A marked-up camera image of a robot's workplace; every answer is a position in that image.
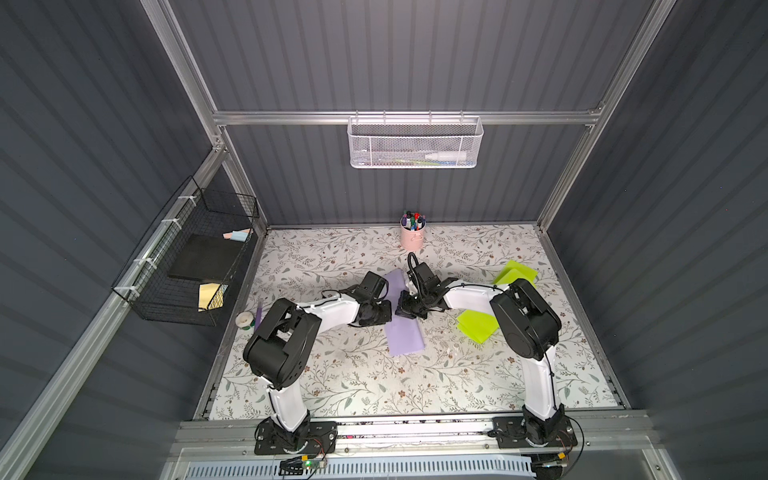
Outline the lavender paper sheet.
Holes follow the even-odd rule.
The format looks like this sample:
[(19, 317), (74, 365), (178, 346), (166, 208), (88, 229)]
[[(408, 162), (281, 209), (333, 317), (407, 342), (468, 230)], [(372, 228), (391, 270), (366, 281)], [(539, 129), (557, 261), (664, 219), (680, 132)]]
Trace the lavender paper sheet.
[(388, 282), (386, 300), (391, 302), (392, 320), (384, 325), (390, 355), (393, 357), (422, 352), (425, 342), (416, 319), (399, 316), (396, 313), (400, 294), (407, 292), (405, 274), (400, 269), (390, 271), (384, 276)]

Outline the lime green paper sheet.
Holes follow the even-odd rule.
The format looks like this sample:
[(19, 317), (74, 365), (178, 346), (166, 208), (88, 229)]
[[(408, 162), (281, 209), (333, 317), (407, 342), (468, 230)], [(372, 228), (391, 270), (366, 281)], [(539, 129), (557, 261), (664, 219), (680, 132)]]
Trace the lime green paper sheet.
[(458, 329), (478, 344), (486, 342), (499, 329), (493, 315), (465, 310), (458, 317)]

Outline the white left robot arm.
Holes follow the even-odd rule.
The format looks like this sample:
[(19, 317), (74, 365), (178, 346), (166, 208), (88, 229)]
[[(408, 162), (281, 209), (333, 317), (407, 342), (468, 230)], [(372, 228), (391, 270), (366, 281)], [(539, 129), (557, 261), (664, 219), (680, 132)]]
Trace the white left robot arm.
[(367, 328), (392, 320), (389, 282), (368, 272), (361, 283), (305, 303), (277, 299), (255, 329), (243, 360), (265, 385), (272, 420), (285, 432), (299, 431), (309, 418), (299, 386), (317, 337), (340, 326)]

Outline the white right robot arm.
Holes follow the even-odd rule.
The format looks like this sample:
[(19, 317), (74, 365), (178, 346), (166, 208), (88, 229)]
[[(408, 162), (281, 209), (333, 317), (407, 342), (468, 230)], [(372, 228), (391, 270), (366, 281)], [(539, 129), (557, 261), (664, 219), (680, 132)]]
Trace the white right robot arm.
[(562, 322), (530, 281), (519, 278), (497, 286), (441, 280), (413, 253), (407, 257), (407, 277), (415, 291), (400, 294), (397, 314), (425, 319), (434, 311), (465, 310), (493, 316), (522, 359), (525, 424), (547, 432), (564, 419), (552, 367)]

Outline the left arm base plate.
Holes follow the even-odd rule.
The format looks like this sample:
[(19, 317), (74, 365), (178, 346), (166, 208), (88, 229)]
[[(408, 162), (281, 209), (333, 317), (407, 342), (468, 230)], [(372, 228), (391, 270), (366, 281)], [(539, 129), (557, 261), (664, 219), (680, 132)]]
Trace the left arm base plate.
[(256, 427), (254, 439), (254, 454), (257, 456), (322, 456), (335, 451), (338, 423), (305, 420), (296, 431), (289, 432), (272, 418), (267, 418)]

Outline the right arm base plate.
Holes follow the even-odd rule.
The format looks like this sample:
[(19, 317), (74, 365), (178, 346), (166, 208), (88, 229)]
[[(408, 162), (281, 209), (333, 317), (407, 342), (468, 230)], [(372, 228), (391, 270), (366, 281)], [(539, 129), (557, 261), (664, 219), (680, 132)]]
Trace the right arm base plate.
[(501, 449), (551, 447), (570, 450), (579, 445), (578, 435), (565, 416), (546, 421), (535, 416), (494, 417), (488, 436), (494, 438)]

